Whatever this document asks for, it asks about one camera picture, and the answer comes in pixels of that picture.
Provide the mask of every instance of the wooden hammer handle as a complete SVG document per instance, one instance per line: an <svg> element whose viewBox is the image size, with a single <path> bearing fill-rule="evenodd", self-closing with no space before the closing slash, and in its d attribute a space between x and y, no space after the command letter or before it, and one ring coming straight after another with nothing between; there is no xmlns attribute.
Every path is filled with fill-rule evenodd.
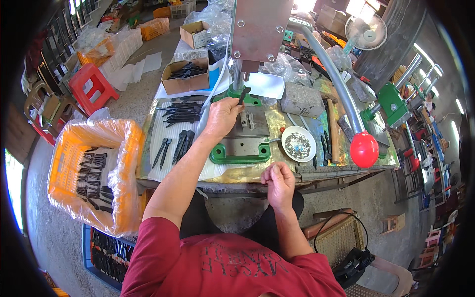
<svg viewBox="0 0 475 297"><path fill-rule="evenodd" d="M335 112L333 110L333 102L327 99L328 102L328 126L330 128L330 137L332 141L332 163L340 163L340 144L338 142L338 124L335 119Z"/></svg>

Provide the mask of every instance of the electric fan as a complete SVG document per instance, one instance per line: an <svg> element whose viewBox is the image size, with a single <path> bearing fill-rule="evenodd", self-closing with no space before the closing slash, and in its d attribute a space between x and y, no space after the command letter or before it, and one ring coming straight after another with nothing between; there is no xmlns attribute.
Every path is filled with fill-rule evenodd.
<svg viewBox="0 0 475 297"><path fill-rule="evenodd" d="M346 21L345 35L348 39L343 53L348 55L353 47L362 50L379 48L388 36L386 23L377 15L370 17L351 16Z"/></svg>

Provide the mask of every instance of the red t-shirt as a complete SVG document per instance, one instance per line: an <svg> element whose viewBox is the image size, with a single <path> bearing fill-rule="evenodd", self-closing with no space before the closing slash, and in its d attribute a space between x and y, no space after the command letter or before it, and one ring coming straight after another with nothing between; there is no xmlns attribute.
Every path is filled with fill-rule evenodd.
<svg viewBox="0 0 475 297"><path fill-rule="evenodd" d="M175 224L146 219L122 296L346 296L326 256L285 261L261 244L232 233L180 240Z"/></svg>

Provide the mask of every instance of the hand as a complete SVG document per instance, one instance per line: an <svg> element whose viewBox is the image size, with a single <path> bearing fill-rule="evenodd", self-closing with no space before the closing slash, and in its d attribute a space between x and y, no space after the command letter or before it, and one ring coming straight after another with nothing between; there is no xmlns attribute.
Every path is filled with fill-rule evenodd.
<svg viewBox="0 0 475 297"><path fill-rule="evenodd" d="M261 174L261 183L269 186L267 199L274 211L292 209L295 177L289 166L284 162L274 162Z"/></svg>
<svg viewBox="0 0 475 297"><path fill-rule="evenodd" d="M238 103L239 98L226 97L211 104L203 133L212 135L218 141L228 135L236 123L237 115L244 110L244 105Z"/></svg>

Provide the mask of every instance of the yellow crate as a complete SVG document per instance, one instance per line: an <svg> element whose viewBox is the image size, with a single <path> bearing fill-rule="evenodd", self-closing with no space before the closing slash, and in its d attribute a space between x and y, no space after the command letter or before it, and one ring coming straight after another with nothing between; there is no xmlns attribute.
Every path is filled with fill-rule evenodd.
<svg viewBox="0 0 475 297"><path fill-rule="evenodd" d="M92 123L68 123L56 141L49 172L51 204L112 236L138 231L145 210L145 198L137 195L135 168L141 151L142 129L133 120L109 119ZM96 210L76 193L83 155L91 146L119 149L113 213Z"/></svg>
<svg viewBox="0 0 475 297"><path fill-rule="evenodd" d="M153 11L153 18L169 18L171 17L170 7L157 8Z"/></svg>
<svg viewBox="0 0 475 297"><path fill-rule="evenodd" d="M143 40L150 40L170 31L168 18L156 18L139 25Z"/></svg>
<svg viewBox="0 0 475 297"><path fill-rule="evenodd" d="M77 58L79 59L79 63L81 64L81 66L84 66L84 64L87 63L93 63L94 65L99 67L104 64L110 57L112 57L111 55L96 58L97 56L100 56L98 49L103 44L105 44L107 51L114 53L114 46L112 44L112 41L110 40L110 37L107 37L103 41L99 42L92 50L88 51L87 53L83 54L80 51L77 52Z"/></svg>

